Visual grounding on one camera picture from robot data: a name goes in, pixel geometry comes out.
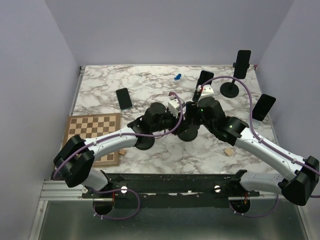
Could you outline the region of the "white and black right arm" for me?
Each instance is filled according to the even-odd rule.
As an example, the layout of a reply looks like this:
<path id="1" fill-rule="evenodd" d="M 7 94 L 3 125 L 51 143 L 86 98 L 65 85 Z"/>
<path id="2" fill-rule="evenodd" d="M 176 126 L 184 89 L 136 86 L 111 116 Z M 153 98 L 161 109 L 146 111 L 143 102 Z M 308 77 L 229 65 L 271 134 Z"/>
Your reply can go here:
<path id="1" fill-rule="evenodd" d="M 234 195 L 264 191 L 281 194 L 295 205 L 306 205 L 319 182 L 318 159 L 289 153 L 253 132 L 246 122 L 226 116 L 220 102 L 211 96 L 187 102 L 184 116 L 187 123 L 203 125 L 218 140 L 247 151 L 277 171 L 276 174 L 245 172 L 230 183 Z"/>

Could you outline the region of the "teal smartphone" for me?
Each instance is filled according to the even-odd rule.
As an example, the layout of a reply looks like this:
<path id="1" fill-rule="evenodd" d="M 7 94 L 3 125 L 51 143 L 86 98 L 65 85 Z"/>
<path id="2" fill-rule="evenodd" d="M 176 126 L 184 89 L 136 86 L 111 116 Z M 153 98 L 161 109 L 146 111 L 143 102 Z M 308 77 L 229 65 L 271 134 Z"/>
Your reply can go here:
<path id="1" fill-rule="evenodd" d="M 122 111 L 128 110 L 133 107 L 130 94 L 127 88 L 121 88 L 115 91 L 119 107 Z"/>

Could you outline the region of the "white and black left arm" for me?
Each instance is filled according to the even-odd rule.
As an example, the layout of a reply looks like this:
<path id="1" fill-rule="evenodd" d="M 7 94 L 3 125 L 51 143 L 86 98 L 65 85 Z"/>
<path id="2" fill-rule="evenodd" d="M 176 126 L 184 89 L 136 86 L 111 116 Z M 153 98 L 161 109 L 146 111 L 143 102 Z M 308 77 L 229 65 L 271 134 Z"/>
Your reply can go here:
<path id="1" fill-rule="evenodd" d="M 71 137 L 54 158 L 54 180 L 61 177 L 68 187 L 83 185 L 99 197 L 110 194 L 112 184 L 103 171 L 93 168 L 97 159 L 125 148 L 150 149 L 156 138 L 177 134 L 183 125 L 183 108 L 186 104 L 176 98 L 167 106 L 152 103 L 148 111 L 155 116 L 143 116 L 127 126 L 106 135 L 81 138 Z"/>

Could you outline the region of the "black round-base phone stand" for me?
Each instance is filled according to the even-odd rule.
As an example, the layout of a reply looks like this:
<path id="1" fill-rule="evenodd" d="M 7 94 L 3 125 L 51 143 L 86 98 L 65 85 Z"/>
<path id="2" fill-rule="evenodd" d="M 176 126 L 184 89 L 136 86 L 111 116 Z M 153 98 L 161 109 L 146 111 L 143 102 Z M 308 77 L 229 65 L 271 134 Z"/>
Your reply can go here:
<path id="1" fill-rule="evenodd" d="M 135 147 L 138 150 L 146 151 L 146 150 L 152 148 L 154 144 L 155 144 L 154 137 L 139 136 L 137 138 L 137 142 L 135 144 Z"/>

